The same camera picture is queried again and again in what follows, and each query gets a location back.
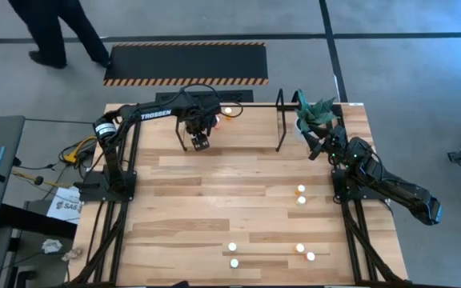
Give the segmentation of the person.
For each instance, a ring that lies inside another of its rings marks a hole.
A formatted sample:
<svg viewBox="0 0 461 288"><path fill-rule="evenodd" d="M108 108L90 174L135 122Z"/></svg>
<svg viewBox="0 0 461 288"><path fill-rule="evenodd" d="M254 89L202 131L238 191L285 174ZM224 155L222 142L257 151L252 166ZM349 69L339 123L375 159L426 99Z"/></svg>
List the person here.
<svg viewBox="0 0 461 288"><path fill-rule="evenodd" d="M102 67L111 64L103 45L80 0L8 0L25 23L37 45L29 52L32 61L42 66L64 69L67 66L65 42L59 24L64 21L77 35L90 59Z"/></svg>

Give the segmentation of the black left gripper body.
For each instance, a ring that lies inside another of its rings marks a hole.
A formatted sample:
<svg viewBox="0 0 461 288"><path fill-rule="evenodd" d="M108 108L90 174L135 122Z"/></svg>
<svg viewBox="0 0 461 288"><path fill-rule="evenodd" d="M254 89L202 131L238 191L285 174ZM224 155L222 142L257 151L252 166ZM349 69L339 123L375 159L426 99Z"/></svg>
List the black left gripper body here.
<svg viewBox="0 0 461 288"><path fill-rule="evenodd" d="M191 120L186 122L186 132L191 136L191 142L196 151L210 147L210 123L207 120Z"/></svg>

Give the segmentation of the green plant white pot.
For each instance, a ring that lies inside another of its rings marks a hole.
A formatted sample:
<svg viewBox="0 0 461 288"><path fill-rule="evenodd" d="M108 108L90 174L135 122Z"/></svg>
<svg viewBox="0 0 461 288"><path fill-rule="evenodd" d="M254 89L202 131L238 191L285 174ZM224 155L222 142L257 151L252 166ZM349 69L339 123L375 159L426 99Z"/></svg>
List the green plant white pot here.
<svg viewBox="0 0 461 288"><path fill-rule="evenodd" d="M298 89L292 102L297 103L295 108L296 119L293 128L293 136L297 142L304 142L303 132L311 136L323 139L331 131L331 124L337 118L333 111L335 98L320 99L315 104L310 104L303 91Z"/></svg>

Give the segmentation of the white printed paper sheet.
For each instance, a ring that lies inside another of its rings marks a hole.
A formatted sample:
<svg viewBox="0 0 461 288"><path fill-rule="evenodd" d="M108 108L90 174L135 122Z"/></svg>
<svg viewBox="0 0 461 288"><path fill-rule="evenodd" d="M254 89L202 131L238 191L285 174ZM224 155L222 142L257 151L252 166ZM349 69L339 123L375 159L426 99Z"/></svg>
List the white printed paper sheet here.
<svg viewBox="0 0 461 288"><path fill-rule="evenodd" d="M76 187L58 188L46 216L78 225L82 204Z"/></svg>

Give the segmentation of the black metal bar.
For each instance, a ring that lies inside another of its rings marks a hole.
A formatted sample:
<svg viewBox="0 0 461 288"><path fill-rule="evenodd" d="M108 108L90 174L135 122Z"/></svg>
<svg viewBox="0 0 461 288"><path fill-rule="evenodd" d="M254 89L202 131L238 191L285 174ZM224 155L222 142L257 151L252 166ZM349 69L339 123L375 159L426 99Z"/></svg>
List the black metal bar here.
<svg viewBox="0 0 461 288"><path fill-rule="evenodd" d="M69 239L74 239L77 230L74 223L50 218L7 204L0 206L0 227Z"/></svg>

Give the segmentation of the crumpled brown paper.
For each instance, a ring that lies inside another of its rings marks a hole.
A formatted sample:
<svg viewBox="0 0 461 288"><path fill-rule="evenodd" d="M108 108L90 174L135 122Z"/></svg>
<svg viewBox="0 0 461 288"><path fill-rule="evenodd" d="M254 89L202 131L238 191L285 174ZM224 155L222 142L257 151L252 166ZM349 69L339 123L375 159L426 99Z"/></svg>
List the crumpled brown paper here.
<svg viewBox="0 0 461 288"><path fill-rule="evenodd" d="M83 255L83 248L82 247L75 247L72 248L70 251L66 252L62 256L62 260L64 262L69 262L71 260L75 260L80 258Z"/></svg>

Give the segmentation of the black mat hazard stripes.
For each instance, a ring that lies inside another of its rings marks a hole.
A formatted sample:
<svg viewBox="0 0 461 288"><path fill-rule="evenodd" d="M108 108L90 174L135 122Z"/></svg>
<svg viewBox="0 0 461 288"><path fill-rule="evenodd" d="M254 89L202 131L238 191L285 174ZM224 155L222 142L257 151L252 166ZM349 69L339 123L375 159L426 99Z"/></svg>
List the black mat hazard stripes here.
<svg viewBox="0 0 461 288"><path fill-rule="evenodd" d="M119 43L111 50L105 86L265 86L263 42Z"/></svg>

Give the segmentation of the crumpled white paper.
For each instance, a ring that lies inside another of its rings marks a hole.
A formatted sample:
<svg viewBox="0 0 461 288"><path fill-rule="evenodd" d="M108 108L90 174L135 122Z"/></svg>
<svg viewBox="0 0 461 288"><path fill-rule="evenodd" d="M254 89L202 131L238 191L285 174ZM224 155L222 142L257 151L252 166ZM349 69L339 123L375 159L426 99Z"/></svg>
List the crumpled white paper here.
<svg viewBox="0 0 461 288"><path fill-rule="evenodd" d="M46 239L42 244L44 254L58 253L63 247L63 244L58 239Z"/></svg>

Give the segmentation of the wooden shelf black frame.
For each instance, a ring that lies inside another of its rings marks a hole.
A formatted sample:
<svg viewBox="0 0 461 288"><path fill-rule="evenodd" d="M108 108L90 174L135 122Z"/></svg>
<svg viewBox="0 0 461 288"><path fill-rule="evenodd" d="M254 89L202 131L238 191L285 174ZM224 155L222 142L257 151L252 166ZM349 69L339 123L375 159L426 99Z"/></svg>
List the wooden shelf black frame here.
<svg viewBox="0 0 461 288"><path fill-rule="evenodd" d="M210 147L218 149L280 150L287 135L288 102L280 90L272 103L255 102L249 90L221 90L219 128L210 129ZM230 121L223 113L232 109Z"/></svg>

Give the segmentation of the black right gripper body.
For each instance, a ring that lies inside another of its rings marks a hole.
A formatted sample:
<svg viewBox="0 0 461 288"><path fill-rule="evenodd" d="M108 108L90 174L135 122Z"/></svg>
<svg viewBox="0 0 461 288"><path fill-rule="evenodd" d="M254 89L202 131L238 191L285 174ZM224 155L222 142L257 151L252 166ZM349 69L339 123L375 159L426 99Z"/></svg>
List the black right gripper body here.
<svg viewBox="0 0 461 288"><path fill-rule="evenodd" d="M341 126L332 129L315 127L310 132L313 136L320 139L322 147L320 149L310 149L309 159L315 160L321 153L327 153L330 161L342 161L347 147L346 131Z"/></svg>

